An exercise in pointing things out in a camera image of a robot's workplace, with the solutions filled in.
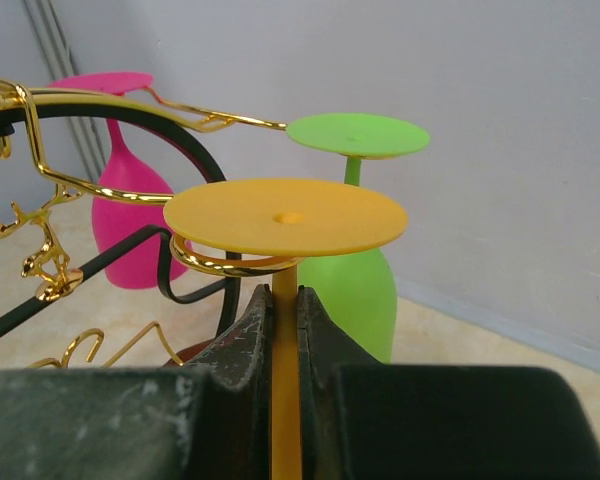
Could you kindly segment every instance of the plastic wine glass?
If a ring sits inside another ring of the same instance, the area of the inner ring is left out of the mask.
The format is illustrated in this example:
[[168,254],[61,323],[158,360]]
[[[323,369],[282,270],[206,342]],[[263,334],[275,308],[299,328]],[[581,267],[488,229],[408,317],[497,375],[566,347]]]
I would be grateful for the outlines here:
[[[429,143],[429,134],[417,125],[365,113],[304,117],[286,131],[296,143],[344,155],[344,182],[357,186],[363,160],[415,153]],[[360,346],[382,362],[391,360],[398,294],[380,249],[307,259],[298,267],[298,279],[316,290],[332,320]]]
[[[52,83],[51,87],[75,88],[124,95],[148,87],[153,76],[141,72],[104,72],[77,75]],[[120,124],[106,119],[111,139],[111,154],[99,179],[99,184],[114,189],[140,192],[173,193],[169,184],[149,165],[136,157],[126,145]],[[128,235],[146,225],[167,228],[160,206],[129,205],[94,198],[91,222],[100,252],[107,250]],[[107,278],[114,285],[127,289],[157,286],[159,239],[148,240],[106,268]],[[171,279],[182,275],[186,268],[175,260]]]
[[[333,198],[342,202],[332,202]],[[296,265],[305,257],[346,255],[389,243],[404,232],[406,212],[393,200],[364,188],[324,180],[263,178],[191,188],[167,202],[164,215],[175,232],[172,252],[190,268],[221,276],[273,273],[271,478],[300,480]],[[189,249],[188,241],[273,257],[214,259]]]

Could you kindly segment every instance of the gold decorative ornament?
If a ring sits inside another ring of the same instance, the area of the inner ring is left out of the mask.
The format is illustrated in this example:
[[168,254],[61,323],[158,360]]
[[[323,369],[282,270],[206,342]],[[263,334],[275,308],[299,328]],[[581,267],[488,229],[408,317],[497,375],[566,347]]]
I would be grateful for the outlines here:
[[[69,270],[71,257],[62,248],[62,244],[49,223],[51,207],[80,198],[81,193],[71,194],[64,185],[56,184],[53,197],[33,212],[24,212],[16,202],[11,208],[16,219],[9,224],[0,222],[0,239],[8,237],[27,223],[42,229],[44,242],[40,249],[22,262],[23,277],[39,277],[44,282],[38,288],[36,296],[43,301],[52,302],[71,293],[82,282],[80,270]],[[53,264],[54,271],[45,270],[47,264]]]

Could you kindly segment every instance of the floor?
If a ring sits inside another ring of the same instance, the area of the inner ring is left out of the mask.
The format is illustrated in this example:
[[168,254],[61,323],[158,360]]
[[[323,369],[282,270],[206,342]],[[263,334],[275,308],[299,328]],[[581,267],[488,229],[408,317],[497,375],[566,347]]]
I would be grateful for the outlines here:
[[[97,254],[89,225],[89,200],[56,207],[51,216],[59,238],[80,265]],[[38,282],[20,278],[20,264],[42,241],[37,227],[27,226],[0,241],[0,315],[29,298]],[[208,283],[188,272],[175,281],[185,293]],[[241,309],[257,281],[245,282]],[[220,295],[195,306],[177,305],[157,290],[126,291],[112,287],[104,275],[80,286],[79,292],[38,314],[0,340],[0,368],[22,368],[45,357],[60,358],[68,344],[91,327],[105,332],[105,341],[93,360],[102,364],[138,331],[159,321],[175,350],[210,338],[220,309]],[[90,342],[78,347],[71,365],[85,365]],[[155,332],[149,333],[116,365],[156,365],[168,360]],[[455,320],[407,300],[400,300],[394,344],[397,363],[540,365],[563,375],[578,393],[600,441],[600,375],[512,342],[492,332]]]

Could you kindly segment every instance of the gold ring holder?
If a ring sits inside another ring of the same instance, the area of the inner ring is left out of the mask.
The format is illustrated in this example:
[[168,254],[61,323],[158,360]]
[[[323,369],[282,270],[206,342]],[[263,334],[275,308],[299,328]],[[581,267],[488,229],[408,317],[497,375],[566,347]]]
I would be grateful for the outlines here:
[[267,257],[255,260],[225,260],[196,253],[187,246],[187,239],[174,234],[169,242],[171,253],[183,265],[197,272],[220,277],[259,277],[295,267],[301,257]]

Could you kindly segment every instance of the baseboard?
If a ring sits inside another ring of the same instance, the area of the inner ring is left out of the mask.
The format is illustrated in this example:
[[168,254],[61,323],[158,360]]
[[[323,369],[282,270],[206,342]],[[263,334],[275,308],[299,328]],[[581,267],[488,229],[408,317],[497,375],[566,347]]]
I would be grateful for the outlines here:
[[396,285],[402,298],[600,373],[600,351],[577,345],[568,338],[516,325],[486,309],[458,302],[400,278],[396,278]]

